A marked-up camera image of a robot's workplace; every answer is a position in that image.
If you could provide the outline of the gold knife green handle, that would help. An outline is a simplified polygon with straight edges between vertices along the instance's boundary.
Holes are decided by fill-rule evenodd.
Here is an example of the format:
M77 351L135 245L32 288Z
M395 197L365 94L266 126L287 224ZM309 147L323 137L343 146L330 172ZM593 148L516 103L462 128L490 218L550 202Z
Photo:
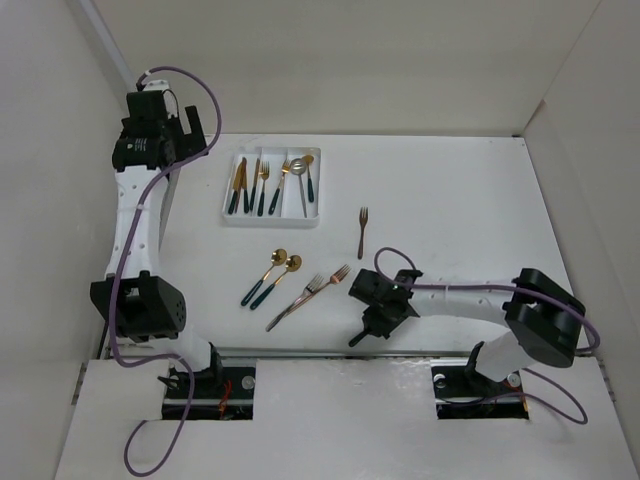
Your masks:
M230 201L229 207L227 209L227 214L228 215L232 215L235 212L236 208L237 208L239 192L241 190L242 170L243 170L242 164L239 164L237 169L236 169L236 174L235 174L235 178L234 178L234 181L233 181L231 201Z
M254 166L252 189L251 189L250 201L249 201L249 211L250 212L253 212L253 210L254 210L257 185L258 185L258 180L259 180L259 175L260 175L260 169L261 169L261 159L258 157L256 159L255 166Z
M248 180L247 180L247 159L243 157L241 162L241 190L243 192L243 211L248 214L250 211L250 200L248 193Z

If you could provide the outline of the gold fork green handle crossed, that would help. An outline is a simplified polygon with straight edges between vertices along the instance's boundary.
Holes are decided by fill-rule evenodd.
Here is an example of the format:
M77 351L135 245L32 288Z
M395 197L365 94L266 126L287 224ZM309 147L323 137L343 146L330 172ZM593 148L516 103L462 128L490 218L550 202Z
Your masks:
M283 162L282 166L281 166L281 174L280 174L279 183L278 183L276 191L275 191L275 193L273 195L273 198L271 200L271 203L270 203L270 206L269 206L269 210L268 210L268 213L270 215L273 215L275 213L275 210L276 210L276 207L277 207L277 204L278 204L278 201L279 201L280 193L282 192L283 187L284 187L284 182L285 182L286 175L290 171L290 165L291 165L290 160L286 159Z

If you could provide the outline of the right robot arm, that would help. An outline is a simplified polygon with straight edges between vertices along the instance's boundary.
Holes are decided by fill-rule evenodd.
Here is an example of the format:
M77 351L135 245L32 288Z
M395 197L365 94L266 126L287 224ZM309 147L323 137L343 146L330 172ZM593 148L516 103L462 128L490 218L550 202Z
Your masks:
M417 283L422 276L416 269L401 269L393 279L360 270L349 295L366 305L363 329L349 345L367 336L387 339L410 318L444 316L502 326L504 334L474 345L463 369L465 386L477 394L536 363L573 365L584 308L542 272L524 268L509 285L485 283L478 289L452 284L426 289Z

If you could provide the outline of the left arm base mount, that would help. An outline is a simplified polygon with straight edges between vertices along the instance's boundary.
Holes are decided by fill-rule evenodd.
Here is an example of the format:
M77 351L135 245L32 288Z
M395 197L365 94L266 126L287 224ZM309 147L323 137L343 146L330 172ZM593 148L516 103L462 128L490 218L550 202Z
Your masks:
M196 374L188 420L244 421L253 419L256 364L242 359L224 359L215 375ZM185 410L189 387L186 372L174 366L159 376L165 387L161 407L163 420L179 420Z

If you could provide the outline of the gold spoon green handle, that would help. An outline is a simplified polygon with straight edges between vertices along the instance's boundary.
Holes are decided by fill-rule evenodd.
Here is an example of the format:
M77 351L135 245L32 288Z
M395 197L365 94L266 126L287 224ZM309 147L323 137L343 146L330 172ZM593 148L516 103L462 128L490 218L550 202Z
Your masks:
M250 309L251 310L257 309L263 303L263 301L271 294L271 292L278 286L278 284L282 281L282 279L288 273L293 273L299 270L300 267L302 266L302 263L303 263L302 257L299 255L292 255L288 257L287 260L285 261L285 271L281 275L279 275L278 278L270 286L268 286L265 289L265 291L258 296L256 300L254 300L251 303Z
M314 161L314 156L313 155L304 155L302 157L302 160L305 162L306 164L306 173L307 173L307 197L308 197L308 201L310 203L313 203L315 201L315 193L314 193L314 188L313 188L313 181L312 181L312 176L311 176L311 166L312 163Z
M280 265L283 265L287 259L287 252L283 248L278 248L274 250L271 254L270 258L270 267L267 271L262 275L262 277L254 284L254 286L250 289L250 291L243 297L241 300L241 306L245 307L249 304L255 294L260 290L263 283L268 279L272 270Z

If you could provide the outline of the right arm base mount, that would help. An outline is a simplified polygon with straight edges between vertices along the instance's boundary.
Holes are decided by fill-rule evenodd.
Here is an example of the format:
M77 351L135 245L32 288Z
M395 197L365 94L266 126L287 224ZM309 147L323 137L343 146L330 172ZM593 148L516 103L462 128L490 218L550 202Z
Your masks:
M435 365L431 373L439 420L529 419L518 374L512 385L489 380L463 365Z

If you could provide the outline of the copper fork green handle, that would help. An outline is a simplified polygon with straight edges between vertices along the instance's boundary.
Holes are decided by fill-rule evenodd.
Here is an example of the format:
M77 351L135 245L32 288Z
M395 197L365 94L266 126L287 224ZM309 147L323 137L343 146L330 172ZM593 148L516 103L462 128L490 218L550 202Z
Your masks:
M359 260L363 259L364 256L364 241L365 241L365 230L369 219L369 209L367 207L361 207L359 211L359 226L360 226L360 236L359 236L359 244L357 251L357 258Z

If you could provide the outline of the gold fork green handle front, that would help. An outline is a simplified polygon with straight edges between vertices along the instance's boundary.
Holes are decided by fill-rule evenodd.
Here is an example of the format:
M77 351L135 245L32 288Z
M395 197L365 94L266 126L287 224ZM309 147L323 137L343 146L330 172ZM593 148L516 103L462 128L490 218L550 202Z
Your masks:
M358 333L357 335L355 335L349 342L348 342L348 346L350 348L355 347L358 343L360 343L364 338L366 338L368 336L368 332L367 331L362 331L360 333Z

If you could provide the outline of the white three-compartment cutlery tray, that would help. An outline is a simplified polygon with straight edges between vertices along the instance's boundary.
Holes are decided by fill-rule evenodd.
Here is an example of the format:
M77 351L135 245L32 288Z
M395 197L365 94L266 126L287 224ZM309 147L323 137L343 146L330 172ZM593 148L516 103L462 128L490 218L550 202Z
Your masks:
M307 173L302 177L307 203L308 217L305 218L302 211L299 193L298 180L290 171L286 175L284 187L280 193L279 201L273 215L268 213L269 206L279 183L281 166L286 159L291 164L296 158L304 155L313 155L314 161L311 166L311 176L315 193L315 201L310 203L307 197ZM259 157L270 165L270 176L266 183L264 215L257 215L258 201L261 189L259 177L256 199L253 212L245 214L243 211L243 192L240 190L237 208L232 215L227 214L227 209L231 201L233 181L236 169L241 164L242 159L247 159L247 180L249 200L252 189L253 173L256 159ZM321 193L321 166L322 155L318 147L254 147L252 149L242 149L233 153L231 157L231 173L229 176L227 189L222 206L222 215L226 222L234 227L250 228L314 228L320 220L320 193Z

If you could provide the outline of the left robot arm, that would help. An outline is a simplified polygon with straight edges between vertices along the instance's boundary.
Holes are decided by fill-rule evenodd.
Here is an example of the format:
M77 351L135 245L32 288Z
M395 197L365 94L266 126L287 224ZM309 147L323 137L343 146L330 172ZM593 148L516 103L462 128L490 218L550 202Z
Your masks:
M128 115L112 153L117 186L116 229L103 279L90 299L111 336L149 344L175 364L166 384L186 383L201 396L217 394L224 373L215 347L187 324L186 299L161 275L159 252L173 198L169 167L202 151L205 138L195 107L185 132L168 82L153 81L127 95Z

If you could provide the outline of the silver spoon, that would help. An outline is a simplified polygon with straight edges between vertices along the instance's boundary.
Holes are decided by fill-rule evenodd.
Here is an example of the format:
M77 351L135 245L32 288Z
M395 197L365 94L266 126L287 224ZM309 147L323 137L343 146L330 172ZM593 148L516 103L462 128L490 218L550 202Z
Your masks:
M306 172L307 172L307 165L302 158L296 158L292 161L291 173L294 174L298 180L301 206L302 206L302 211L305 218L308 217L308 213L307 213L307 203L306 203L305 190L302 182L302 177Z

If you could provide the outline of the silver fork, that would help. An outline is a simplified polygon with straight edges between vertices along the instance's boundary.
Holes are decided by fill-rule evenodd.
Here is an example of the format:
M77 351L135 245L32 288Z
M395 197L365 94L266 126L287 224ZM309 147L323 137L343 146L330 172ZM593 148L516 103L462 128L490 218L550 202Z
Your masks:
M321 275L315 275L313 279L305 286L300 296L297 297L289 306L287 306L282 312L280 312L269 322L269 324L265 327L265 331L270 332L285 316L287 316L293 310L295 306L298 306L304 299L307 299L313 293L315 293L323 281L324 278Z

